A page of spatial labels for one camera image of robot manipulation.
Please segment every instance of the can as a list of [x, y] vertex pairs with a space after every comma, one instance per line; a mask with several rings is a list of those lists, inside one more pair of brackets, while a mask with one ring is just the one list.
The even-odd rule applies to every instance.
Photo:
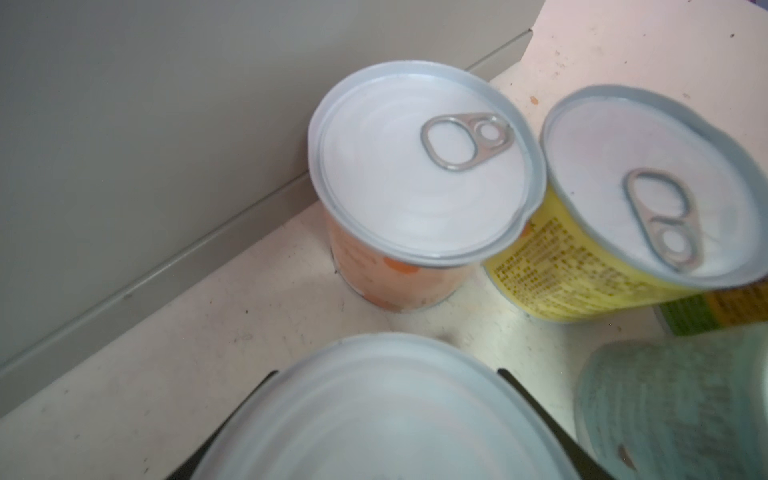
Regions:
[[524, 399], [454, 347], [403, 333], [337, 342], [261, 386], [193, 480], [578, 480]]
[[566, 97], [541, 135], [549, 185], [485, 268], [533, 316], [571, 322], [768, 273], [768, 181], [732, 138], [649, 91]]
[[592, 354], [579, 444], [617, 480], [768, 478], [768, 324]]
[[401, 312], [453, 293], [541, 204], [544, 155], [487, 82], [426, 61], [373, 65], [320, 102], [310, 176], [331, 251], [363, 298]]
[[662, 327], [677, 336], [765, 322], [768, 320], [768, 279], [662, 303], [654, 309]]

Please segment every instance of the yellow label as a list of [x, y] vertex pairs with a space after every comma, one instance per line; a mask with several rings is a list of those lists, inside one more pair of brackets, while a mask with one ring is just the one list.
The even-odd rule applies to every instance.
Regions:
[[660, 280], [607, 252], [551, 188], [520, 238], [485, 268], [512, 302], [550, 320], [575, 321], [699, 291]]

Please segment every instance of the orange spot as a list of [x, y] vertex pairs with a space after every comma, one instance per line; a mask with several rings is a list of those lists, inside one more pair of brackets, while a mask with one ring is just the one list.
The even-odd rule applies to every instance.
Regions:
[[394, 303], [387, 302], [386, 300], [382, 300], [378, 298], [377, 296], [373, 296], [370, 293], [366, 293], [362, 296], [364, 299], [368, 300], [370, 303], [373, 303], [379, 308], [383, 308], [384, 310], [389, 310], [390, 312], [401, 312], [402, 308], [395, 305]]
[[520, 238], [526, 238], [531, 234], [531, 232], [533, 232], [533, 228], [531, 228], [531, 222], [527, 222], [525, 227], [523, 227], [523, 233], [520, 233]]
[[389, 268], [391, 268], [392, 270], [396, 272], [404, 273], [406, 275], [410, 273], [416, 273], [419, 270], [421, 270], [417, 266], [408, 265], [407, 263], [399, 262], [397, 260], [392, 260], [389, 257], [384, 257], [384, 264]]

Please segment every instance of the gray cabinet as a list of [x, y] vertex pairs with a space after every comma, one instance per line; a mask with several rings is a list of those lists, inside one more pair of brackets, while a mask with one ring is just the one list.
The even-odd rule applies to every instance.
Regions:
[[305, 130], [339, 79], [402, 58], [494, 75], [540, 8], [4, 2], [0, 415], [311, 203]]

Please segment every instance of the teal can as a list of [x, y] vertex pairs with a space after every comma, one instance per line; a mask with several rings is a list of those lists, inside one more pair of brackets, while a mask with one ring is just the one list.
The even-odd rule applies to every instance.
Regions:
[[575, 418], [617, 480], [768, 478], [768, 324], [606, 345], [578, 380]]

